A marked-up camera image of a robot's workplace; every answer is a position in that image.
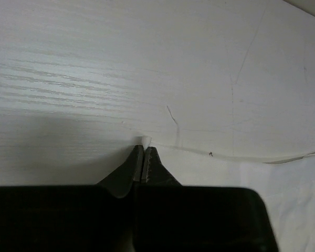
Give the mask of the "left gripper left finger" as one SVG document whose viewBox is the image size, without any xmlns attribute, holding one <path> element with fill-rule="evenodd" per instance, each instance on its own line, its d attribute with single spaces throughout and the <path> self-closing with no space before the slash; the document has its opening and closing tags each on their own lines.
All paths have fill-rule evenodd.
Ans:
<svg viewBox="0 0 315 252">
<path fill-rule="evenodd" d="M 131 224 L 143 147 L 95 185 L 0 186 L 0 251 L 111 251 Z"/>
</svg>

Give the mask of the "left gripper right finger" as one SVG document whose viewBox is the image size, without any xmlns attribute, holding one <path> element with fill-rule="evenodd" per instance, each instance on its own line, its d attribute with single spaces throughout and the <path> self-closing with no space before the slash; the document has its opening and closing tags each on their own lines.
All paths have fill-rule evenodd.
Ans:
<svg viewBox="0 0 315 252">
<path fill-rule="evenodd" d="M 182 185 L 147 148 L 134 188 L 136 251 L 277 251 L 260 195 L 249 188 Z"/>
</svg>

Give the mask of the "white pleated skirt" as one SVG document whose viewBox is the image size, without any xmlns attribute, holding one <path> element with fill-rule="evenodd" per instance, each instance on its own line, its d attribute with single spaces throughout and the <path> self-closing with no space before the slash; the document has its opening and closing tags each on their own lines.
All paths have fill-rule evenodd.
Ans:
<svg viewBox="0 0 315 252">
<path fill-rule="evenodd" d="M 264 201 L 277 251 L 315 251 L 315 152 L 278 162 L 227 160 L 213 153 L 157 146 L 163 166 L 185 186 L 242 187 Z"/>
</svg>

